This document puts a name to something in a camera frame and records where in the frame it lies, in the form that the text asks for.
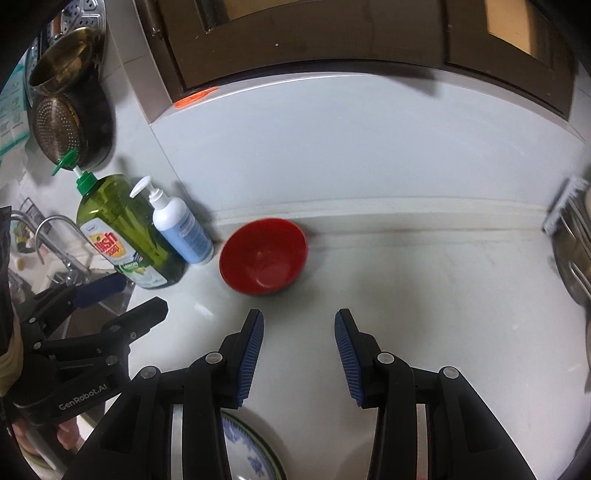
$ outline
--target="kitchen sink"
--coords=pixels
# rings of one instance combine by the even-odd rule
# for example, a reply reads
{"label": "kitchen sink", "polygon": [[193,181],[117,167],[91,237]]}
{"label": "kitchen sink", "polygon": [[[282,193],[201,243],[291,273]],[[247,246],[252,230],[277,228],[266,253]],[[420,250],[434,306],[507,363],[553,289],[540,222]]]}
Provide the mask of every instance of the kitchen sink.
{"label": "kitchen sink", "polygon": [[[114,271],[96,270],[91,273],[90,281],[98,280]],[[64,273],[57,272],[52,282],[61,283]],[[51,336],[54,338],[73,338],[99,333],[101,327],[127,311],[129,300],[134,291],[134,285],[128,283],[121,293],[110,296],[87,309],[77,309]]]}

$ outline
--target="cabinet door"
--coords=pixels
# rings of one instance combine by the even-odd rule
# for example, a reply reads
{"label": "cabinet door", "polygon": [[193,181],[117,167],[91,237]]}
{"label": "cabinet door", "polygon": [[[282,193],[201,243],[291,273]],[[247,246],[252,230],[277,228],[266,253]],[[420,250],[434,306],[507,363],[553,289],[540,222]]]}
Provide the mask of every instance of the cabinet door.
{"label": "cabinet door", "polygon": [[439,0],[160,0],[157,7],[185,90],[301,61],[444,65]]}
{"label": "cabinet door", "polygon": [[448,64],[498,79],[567,118],[573,57],[528,0],[446,0]]}

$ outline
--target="bottle label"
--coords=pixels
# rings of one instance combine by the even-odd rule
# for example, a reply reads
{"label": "bottle label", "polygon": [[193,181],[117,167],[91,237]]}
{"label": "bottle label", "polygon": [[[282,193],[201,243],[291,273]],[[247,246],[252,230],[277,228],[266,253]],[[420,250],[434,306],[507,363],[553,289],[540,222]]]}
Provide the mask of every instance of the bottle label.
{"label": "bottle label", "polygon": [[161,233],[190,264],[203,262],[213,249],[212,241],[188,208],[174,227]]}
{"label": "bottle label", "polygon": [[115,268],[141,288],[161,287],[167,280],[148,265],[126,240],[100,218],[80,227],[82,233]]}

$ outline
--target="white pump bottle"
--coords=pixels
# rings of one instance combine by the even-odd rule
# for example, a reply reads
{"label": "white pump bottle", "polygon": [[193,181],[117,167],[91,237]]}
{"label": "white pump bottle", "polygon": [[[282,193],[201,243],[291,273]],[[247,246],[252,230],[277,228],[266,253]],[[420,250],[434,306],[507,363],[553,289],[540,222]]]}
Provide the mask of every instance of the white pump bottle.
{"label": "white pump bottle", "polygon": [[213,244],[203,227],[195,219],[187,204],[178,197],[168,197],[152,185],[151,177],[144,177],[131,190],[135,197],[142,190],[150,191],[150,203],[154,207],[154,226],[168,243],[190,264],[203,265],[213,256]]}

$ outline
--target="dish soap bottle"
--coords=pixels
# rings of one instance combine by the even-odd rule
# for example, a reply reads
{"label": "dish soap bottle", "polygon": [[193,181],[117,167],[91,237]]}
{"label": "dish soap bottle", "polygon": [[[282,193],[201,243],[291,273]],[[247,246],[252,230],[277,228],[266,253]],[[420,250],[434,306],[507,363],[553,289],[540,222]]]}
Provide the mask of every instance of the dish soap bottle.
{"label": "dish soap bottle", "polygon": [[93,246],[138,287],[156,288],[178,282],[186,263],[151,222],[151,208],[139,197],[129,198],[131,185],[123,175],[100,180],[76,166],[76,150],[69,151],[52,175],[73,167],[82,195],[76,224]]}

